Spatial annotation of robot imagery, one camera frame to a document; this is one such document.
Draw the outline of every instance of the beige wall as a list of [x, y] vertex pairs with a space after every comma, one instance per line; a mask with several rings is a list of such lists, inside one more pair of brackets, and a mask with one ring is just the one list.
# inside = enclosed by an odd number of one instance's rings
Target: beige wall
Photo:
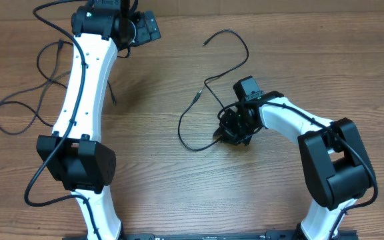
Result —
[[[49, 1], [0, 0], [0, 20], [34, 19], [32, 9]], [[41, 14], [66, 19], [83, 4], [66, 3]], [[153, 10], [156, 16], [384, 11], [384, 0], [139, 0], [139, 10]]]

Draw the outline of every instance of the wooden table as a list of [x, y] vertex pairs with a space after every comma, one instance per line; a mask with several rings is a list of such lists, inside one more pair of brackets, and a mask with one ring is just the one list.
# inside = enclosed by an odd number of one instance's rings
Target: wooden table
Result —
[[[114, 64], [109, 79], [118, 104], [107, 95], [103, 109], [103, 144], [117, 154], [112, 196], [127, 233], [294, 229], [306, 215], [311, 196], [299, 151], [280, 134], [265, 130], [248, 147], [217, 144], [198, 153], [187, 151], [177, 138], [179, 116], [204, 78], [245, 57], [233, 35], [201, 46], [214, 32], [231, 28], [248, 44], [250, 58], [213, 82], [214, 92], [224, 104], [232, 103], [233, 84], [252, 75], [262, 90], [278, 90], [316, 115], [354, 120], [380, 195], [374, 205], [351, 211], [341, 228], [358, 230], [362, 239], [384, 239], [384, 13], [161, 17], [158, 22], [162, 39], [134, 48], [130, 59]], [[56, 24], [70, 29], [69, 21]], [[36, 70], [36, 54], [60, 37], [38, 21], [0, 22], [0, 100], [44, 81]], [[41, 60], [48, 74], [54, 58], [52, 48]], [[66, 46], [59, 72], [70, 67]], [[39, 94], [16, 99], [36, 107]], [[63, 88], [50, 88], [40, 112], [45, 120], [55, 122], [64, 96]], [[204, 91], [184, 118], [188, 144], [212, 141], [218, 111], [216, 100]], [[31, 116], [20, 106], [0, 111], [2, 126], [12, 131], [22, 129]], [[0, 239], [60, 239], [86, 231], [74, 200], [42, 208], [23, 201], [26, 185], [42, 163], [35, 150], [37, 136], [50, 132], [38, 121], [22, 135], [0, 132]], [[365, 199], [372, 193], [368, 190]], [[45, 170], [31, 199], [66, 194]]]

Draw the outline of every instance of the white arm segment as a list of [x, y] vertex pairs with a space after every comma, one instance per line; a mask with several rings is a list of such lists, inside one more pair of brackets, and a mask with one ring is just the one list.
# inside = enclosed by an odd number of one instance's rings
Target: white arm segment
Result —
[[[286, 97], [277, 97], [270, 100], [269, 102], [286, 104], [287, 106], [294, 107], [307, 116], [314, 118], [316, 121], [324, 124], [325, 126], [330, 126], [330, 123], [333, 121], [315, 116], [312, 113], [306, 112], [305, 110], [296, 107]], [[282, 107], [265, 104], [260, 107], [260, 111], [261, 120], [264, 126], [266, 126], [268, 129], [276, 130], [280, 134], [286, 136], [296, 145], [298, 136], [308, 131], [318, 131], [321, 129], [320, 127], [310, 123], [308, 120], [302, 118], [300, 115]]]
[[[118, 219], [115, 209], [113, 208], [110, 186], [104, 186], [100, 194], [80, 189], [71, 193], [83, 195], [89, 199], [93, 210], [94, 221], [96, 222], [96, 226], [102, 240], [117, 240], [119, 234], [121, 233], [121, 221]], [[87, 206], [83, 203], [82, 199], [77, 198], [77, 201], [81, 211], [83, 212], [85, 223], [87, 224], [87, 240], [97, 240], [97, 236], [94, 234], [94, 229], [91, 224]]]
[[[85, 62], [88, 68], [85, 74], [85, 85], [79, 104], [78, 113], [68, 138], [80, 139], [82, 134], [90, 136], [90, 141], [101, 141], [100, 119], [105, 98], [106, 84], [113, 63], [118, 54], [118, 49], [112, 39], [102, 40], [100, 35], [83, 33], [75, 38], [81, 46]], [[65, 102], [60, 116], [54, 124], [53, 133], [59, 132], [62, 137], [67, 129], [75, 105], [79, 85], [81, 83], [81, 56], [74, 46], [72, 72], [69, 79]], [[93, 217], [99, 234], [104, 240], [116, 240], [121, 232], [121, 221], [118, 219], [113, 207], [110, 186], [104, 186], [100, 194], [94, 191], [80, 190], [72, 191], [71, 194], [83, 195], [89, 199]], [[91, 224], [88, 208], [82, 199], [77, 199], [83, 213], [88, 229], [88, 240], [97, 240]]]
[[[309, 240], [327, 240], [340, 211], [347, 206], [353, 205], [356, 201], [356, 199], [347, 200], [340, 203], [338, 208], [330, 211], [328, 208], [318, 205], [315, 200], [312, 200], [311, 208], [309, 208], [309, 212], [301, 222], [301, 230], [306, 238]], [[334, 231], [333, 237], [339, 232], [337, 228]]]
[[[101, 141], [100, 118], [105, 98], [106, 84], [118, 49], [112, 39], [102, 40], [100, 35], [83, 33], [75, 37], [81, 46], [88, 68], [85, 74], [85, 85], [76, 117], [68, 138], [80, 139], [82, 134], [90, 136], [90, 141]], [[62, 137], [72, 116], [73, 106], [77, 100], [81, 83], [81, 56], [78, 49], [73, 48], [72, 72], [66, 92], [65, 102], [60, 116], [54, 124], [53, 133], [59, 132]]]

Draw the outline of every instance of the wood surface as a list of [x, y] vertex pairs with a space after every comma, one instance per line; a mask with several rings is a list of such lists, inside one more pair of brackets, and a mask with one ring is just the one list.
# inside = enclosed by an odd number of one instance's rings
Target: wood surface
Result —
[[[27, 20], [32, 10], [50, 0], [0, 0], [0, 21]], [[84, 2], [42, 10], [48, 19], [70, 19]], [[200, 16], [261, 13], [334, 13], [384, 11], [384, 0], [140, 0], [138, 10], [155, 16]]]
[[[69, 21], [55, 23], [70, 30]], [[130, 59], [114, 64], [109, 80], [118, 104], [107, 93], [103, 109], [103, 144], [117, 154], [113, 202], [127, 233], [255, 233], [294, 229], [306, 216], [311, 196], [299, 151], [280, 134], [264, 130], [248, 147], [217, 144], [198, 153], [187, 151], [177, 138], [179, 116], [204, 78], [245, 58], [240, 41], [230, 34], [202, 47], [214, 32], [231, 28], [248, 44], [250, 58], [212, 82], [214, 92], [230, 104], [236, 100], [233, 84], [252, 75], [262, 90], [280, 91], [318, 116], [352, 119], [380, 195], [374, 205], [351, 211], [341, 228], [358, 230], [361, 239], [384, 239], [384, 13], [160, 17], [158, 23], [162, 39], [132, 49]], [[38, 21], [0, 22], [0, 100], [44, 81], [36, 54], [60, 37], [66, 39]], [[43, 54], [48, 74], [54, 58], [55, 48]], [[71, 58], [66, 46], [60, 73], [70, 69]], [[39, 94], [15, 99], [36, 107]], [[64, 95], [61, 87], [50, 88], [40, 112], [45, 120], [56, 121]], [[183, 120], [181, 132], [190, 146], [212, 141], [219, 110], [204, 90]], [[19, 106], [2, 107], [0, 122], [15, 131], [31, 116]], [[50, 132], [38, 121], [22, 135], [0, 132], [0, 239], [60, 239], [86, 232], [74, 200], [42, 208], [23, 201], [42, 163], [37, 136]], [[368, 190], [364, 199], [372, 193]], [[66, 194], [45, 170], [31, 199]]]

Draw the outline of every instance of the wooden tabletop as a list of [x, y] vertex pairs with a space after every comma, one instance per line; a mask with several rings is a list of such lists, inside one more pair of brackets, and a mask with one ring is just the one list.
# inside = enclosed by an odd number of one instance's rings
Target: wooden tabletop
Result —
[[[56, 24], [70, 29], [69, 21]], [[113, 202], [127, 233], [294, 229], [307, 214], [311, 196], [298, 148], [280, 134], [264, 130], [248, 147], [216, 144], [198, 153], [187, 151], [177, 138], [179, 116], [204, 78], [245, 57], [242, 44], [230, 34], [202, 47], [214, 32], [230, 28], [244, 38], [250, 58], [212, 82], [214, 92], [224, 104], [232, 103], [233, 84], [252, 75], [262, 90], [282, 92], [318, 116], [352, 119], [377, 174], [380, 194], [370, 207], [350, 211], [341, 228], [358, 230], [362, 239], [384, 239], [384, 13], [160, 17], [158, 24], [160, 40], [132, 49], [130, 59], [114, 64], [109, 80], [118, 104], [107, 94], [103, 108], [102, 142], [117, 154]], [[0, 22], [0, 100], [44, 81], [35, 66], [36, 55], [59, 38], [66, 39], [38, 21]], [[55, 50], [41, 60], [47, 74]], [[70, 69], [71, 54], [66, 46], [60, 73]], [[15, 99], [36, 107], [40, 93]], [[40, 115], [54, 123], [64, 96], [63, 88], [51, 87]], [[212, 141], [219, 110], [204, 90], [183, 120], [181, 131], [190, 146]], [[11, 131], [24, 128], [31, 117], [20, 106], [0, 111], [2, 126]], [[0, 132], [0, 239], [60, 239], [86, 232], [74, 200], [41, 208], [23, 201], [27, 183], [42, 164], [35, 150], [37, 136], [50, 133], [51, 128], [38, 121], [22, 135]], [[360, 201], [372, 193], [368, 190]], [[66, 194], [45, 170], [31, 199]]]

